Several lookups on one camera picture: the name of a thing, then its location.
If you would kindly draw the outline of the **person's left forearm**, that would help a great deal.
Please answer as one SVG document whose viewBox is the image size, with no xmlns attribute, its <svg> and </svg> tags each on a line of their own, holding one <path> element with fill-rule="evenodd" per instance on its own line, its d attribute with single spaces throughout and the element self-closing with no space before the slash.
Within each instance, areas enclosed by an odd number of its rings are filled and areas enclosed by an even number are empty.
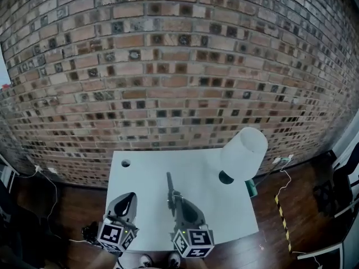
<svg viewBox="0 0 359 269">
<path fill-rule="evenodd" d="M 102 251 L 99 255 L 99 268 L 100 269 L 114 269 L 118 261 L 119 253 L 109 253 Z"/>
</svg>

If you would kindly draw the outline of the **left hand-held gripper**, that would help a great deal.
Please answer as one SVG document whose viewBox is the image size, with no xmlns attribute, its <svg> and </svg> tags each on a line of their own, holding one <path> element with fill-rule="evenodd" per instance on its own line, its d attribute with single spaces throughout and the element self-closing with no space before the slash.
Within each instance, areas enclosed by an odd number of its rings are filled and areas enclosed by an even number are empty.
<svg viewBox="0 0 359 269">
<path fill-rule="evenodd" d="M 137 237 L 134 225 L 137 214 L 137 195 L 122 194 L 107 207 L 107 215 L 99 225 L 97 241 L 109 253 L 121 256 Z"/>
</svg>

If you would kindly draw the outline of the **person's right forearm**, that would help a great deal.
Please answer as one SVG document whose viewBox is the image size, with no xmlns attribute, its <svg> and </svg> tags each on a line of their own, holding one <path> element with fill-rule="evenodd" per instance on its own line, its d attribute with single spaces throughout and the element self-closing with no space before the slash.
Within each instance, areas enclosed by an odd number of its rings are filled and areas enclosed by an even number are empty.
<svg viewBox="0 0 359 269">
<path fill-rule="evenodd" d="M 202 258 L 186 258 L 184 259 L 185 269 L 208 269 Z"/>
</svg>

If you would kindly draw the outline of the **white wall power adaptor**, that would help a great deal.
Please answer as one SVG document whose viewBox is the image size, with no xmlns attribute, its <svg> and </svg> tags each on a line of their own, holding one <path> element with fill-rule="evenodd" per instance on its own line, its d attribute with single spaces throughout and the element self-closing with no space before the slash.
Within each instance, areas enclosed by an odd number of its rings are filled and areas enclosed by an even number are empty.
<svg viewBox="0 0 359 269">
<path fill-rule="evenodd" d="M 272 162 L 272 164 L 277 164 L 280 162 L 290 163 L 293 157 L 294 157 L 294 154 L 290 154 L 287 157 L 276 157 L 274 159 L 274 161 Z"/>
</svg>

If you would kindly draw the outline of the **black office chair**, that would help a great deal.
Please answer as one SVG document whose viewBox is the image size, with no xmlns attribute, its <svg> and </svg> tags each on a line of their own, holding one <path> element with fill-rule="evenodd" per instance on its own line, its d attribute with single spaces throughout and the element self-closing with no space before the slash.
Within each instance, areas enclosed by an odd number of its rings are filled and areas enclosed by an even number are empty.
<svg viewBox="0 0 359 269">
<path fill-rule="evenodd" d="M 66 245 L 0 181 L 0 269 L 69 269 Z"/>
<path fill-rule="evenodd" d="M 334 216 L 338 210 L 344 209 L 352 202 L 353 193 L 349 175 L 353 173 L 355 168 L 356 166 L 348 162 L 334 171 L 331 180 L 314 187 L 314 197 L 319 212 Z"/>
</svg>

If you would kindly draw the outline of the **white framed dark table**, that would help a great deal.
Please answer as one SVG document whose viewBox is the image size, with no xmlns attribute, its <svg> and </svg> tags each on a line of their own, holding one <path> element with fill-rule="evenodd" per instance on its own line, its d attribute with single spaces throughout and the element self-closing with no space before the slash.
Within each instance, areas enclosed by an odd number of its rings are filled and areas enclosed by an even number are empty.
<svg viewBox="0 0 359 269">
<path fill-rule="evenodd" d="M 329 247 L 297 256 L 298 260 L 322 257 L 339 250 L 339 269 L 354 269 L 359 263 L 359 239 L 347 238 Z"/>
</svg>

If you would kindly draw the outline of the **white cabinet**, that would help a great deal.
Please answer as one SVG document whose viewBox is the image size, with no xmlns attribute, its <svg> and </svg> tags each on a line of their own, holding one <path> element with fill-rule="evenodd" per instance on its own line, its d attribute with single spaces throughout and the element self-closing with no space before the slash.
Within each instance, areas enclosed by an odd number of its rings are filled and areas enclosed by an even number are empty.
<svg viewBox="0 0 359 269">
<path fill-rule="evenodd" d="M 352 122 L 333 146 L 332 151 L 336 156 L 336 160 L 332 164 L 334 170 L 346 165 L 352 151 L 358 143 L 359 120 L 355 123 Z"/>
</svg>

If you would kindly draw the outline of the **window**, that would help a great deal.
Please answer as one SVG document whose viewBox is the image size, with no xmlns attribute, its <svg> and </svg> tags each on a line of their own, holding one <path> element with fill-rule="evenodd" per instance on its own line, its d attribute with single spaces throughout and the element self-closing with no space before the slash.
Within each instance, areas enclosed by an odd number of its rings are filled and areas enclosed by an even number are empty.
<svg viewBox="0 0 359 269">
<path fill-rule="evenodd" d="M 10 85 L 11 80 L 8 75 L 8 70 L 3 58 L 2 49 L 0 47 L 0 88 L 2 88 L 4 85 Z"/>
</svg>

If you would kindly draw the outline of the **white metal shelf frame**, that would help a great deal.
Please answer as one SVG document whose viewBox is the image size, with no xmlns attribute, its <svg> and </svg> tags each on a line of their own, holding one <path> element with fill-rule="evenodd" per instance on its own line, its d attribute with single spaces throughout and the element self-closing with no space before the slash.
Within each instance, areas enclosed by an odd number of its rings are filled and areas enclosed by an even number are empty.
<svg viewBox="0 0 359 269">
<path fill-rule="evenodd" d="M 15 170 L 0 154 L 0 181 L 5 185 L 9 192 L 11 192 L 15 177 L 19 176 L 17 170 Z"/>
</svg>

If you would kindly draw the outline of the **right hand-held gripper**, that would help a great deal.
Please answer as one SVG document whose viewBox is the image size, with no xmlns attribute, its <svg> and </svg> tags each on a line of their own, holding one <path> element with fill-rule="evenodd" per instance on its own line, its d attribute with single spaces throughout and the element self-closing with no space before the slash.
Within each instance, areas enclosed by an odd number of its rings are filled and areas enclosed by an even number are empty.
<svg viewBox="0 0 359 269">
<path fill-rule="evenodd" d="M 175 227 L 170 236 L 175 250 L 182 258 L 205 258 L 215 244 L 203 212 L 179 191 L 173 192 L 173 202 Z"/>
</svg>

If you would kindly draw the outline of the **yellow black hazard tape strip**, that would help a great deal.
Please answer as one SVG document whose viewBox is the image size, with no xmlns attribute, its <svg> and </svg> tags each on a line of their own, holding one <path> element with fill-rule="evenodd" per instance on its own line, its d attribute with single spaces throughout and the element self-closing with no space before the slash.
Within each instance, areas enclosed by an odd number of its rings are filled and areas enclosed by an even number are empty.
<svg viewBox="0 0 359 269">
<path fill-rule="evenodd" d="M 284 217 L 283 209 L 282 209 L 282 207 L 280 205 L 280 202 L 279 202 L 278 195 L 274 196 L 274 200 L 275 200 L 275 203 L 277 205 L 279 215 L 280 215 L 280 217 L 282 219 L 282 225 L 283 225 L 283 228 L 284 228 L 284 231 L 285 231 L 286 241 L 288 243 L 288 251 L 289 251 L 289 254 L 292 254 L 292 246 L 291 246 L 291 241 L 290 241 L 290 237 L 289 237 L 289 230 L 288 230 L 288 227 L 287 227 L 286 219 Z"/>
</svg>

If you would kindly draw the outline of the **white shade table lamp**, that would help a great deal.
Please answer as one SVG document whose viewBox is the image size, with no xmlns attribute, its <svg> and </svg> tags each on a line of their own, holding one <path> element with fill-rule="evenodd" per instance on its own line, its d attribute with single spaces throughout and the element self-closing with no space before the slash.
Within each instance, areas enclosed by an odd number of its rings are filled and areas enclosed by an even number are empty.
<svg viewBox="0 0 359 269">
<path fill-rule="evenodd" d="M 264 134 L 256 128 L 241 129 L 220 151 L 219 180 L 226 185 L 252 179 L 268 149 Z"/>
</svg>

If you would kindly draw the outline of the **person's left shoe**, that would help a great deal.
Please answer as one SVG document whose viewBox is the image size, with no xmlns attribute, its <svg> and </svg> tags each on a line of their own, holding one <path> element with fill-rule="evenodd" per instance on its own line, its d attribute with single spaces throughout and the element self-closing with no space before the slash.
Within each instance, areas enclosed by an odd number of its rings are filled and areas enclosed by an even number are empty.
<svg viewBox="0 0 359 269">
<path fill-rule="evenodd" d="M 143 254 L 140 257 L 140 268 L 150 268 L 153 266 L 152 259 L 147 254 Z"/>
</svg>

